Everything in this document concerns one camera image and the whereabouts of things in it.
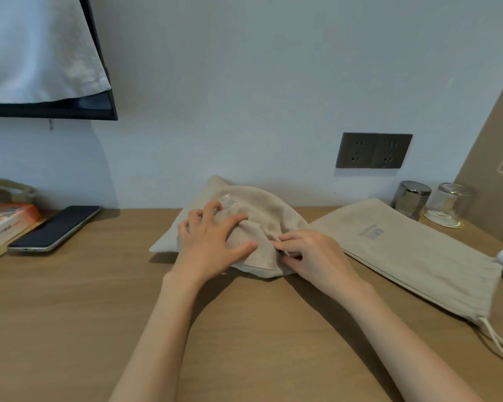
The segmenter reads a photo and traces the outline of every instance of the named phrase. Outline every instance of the hand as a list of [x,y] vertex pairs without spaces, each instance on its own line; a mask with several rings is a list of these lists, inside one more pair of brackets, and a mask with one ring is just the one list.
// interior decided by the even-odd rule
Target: hand
[[173,277],[201,287],[229,265],[248,257],[257,249],[258,244],[253,241],[229,249],[226,245],[229,233],[248,216],[235,214],[216,224],[216,210],[222,210],[221,203],[209,202],[203,210],[192,210],[188,213],[188,220],[179,224],[181,250],[170,272]]
[[282,234],[279,239],[281,243],[271,241],[275,249],[302,254],[302,260],[285,256],[282,262],[328,296],[357,296],[370,286],[355,272],[333,238],[318,231],[298,230]]

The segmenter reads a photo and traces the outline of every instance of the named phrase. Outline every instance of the forearm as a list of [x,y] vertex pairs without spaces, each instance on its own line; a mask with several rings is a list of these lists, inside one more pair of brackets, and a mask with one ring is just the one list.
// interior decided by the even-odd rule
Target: forearm
[[168,274],[138,345],[110,402],[175,400],[198,288]]
[[481,402],[473,390],[365,284],[364,296],[337,300],[355,318],[407,402]]

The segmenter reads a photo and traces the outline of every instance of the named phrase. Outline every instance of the orange box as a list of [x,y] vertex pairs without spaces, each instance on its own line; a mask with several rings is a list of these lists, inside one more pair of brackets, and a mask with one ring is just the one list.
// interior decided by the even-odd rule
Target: orange box
[[41,215],[34,205],[0,204],[0,246],[40,218]]

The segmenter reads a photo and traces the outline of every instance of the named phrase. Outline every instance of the wooden desk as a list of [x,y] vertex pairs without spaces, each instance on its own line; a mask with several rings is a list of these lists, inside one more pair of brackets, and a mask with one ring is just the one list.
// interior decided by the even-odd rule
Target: wooden desk
[[[299,209],[308,221],[331,210]],[[148,248],[177,214],[107,211],[53,255],[0,258],[1,402],[108,399],[170,268],[164,262],[172,261]],[[489,255],[503,248],[471,225],[443,232]],[[352,263],[485,400],[503,401],[503,360],[474,329]],[[491,320],[503,336],[503,280]],[[401,398],[338,305],[299,277],[263,281],[230,269],[200,293],[180,400]]]

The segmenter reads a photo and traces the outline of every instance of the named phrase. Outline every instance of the smartphone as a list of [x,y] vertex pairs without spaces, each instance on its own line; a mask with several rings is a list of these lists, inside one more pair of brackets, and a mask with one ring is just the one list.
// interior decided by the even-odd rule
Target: smartphone
[[12,252],[48,252],[80,230],[100,206],[69,206],[7,246]]

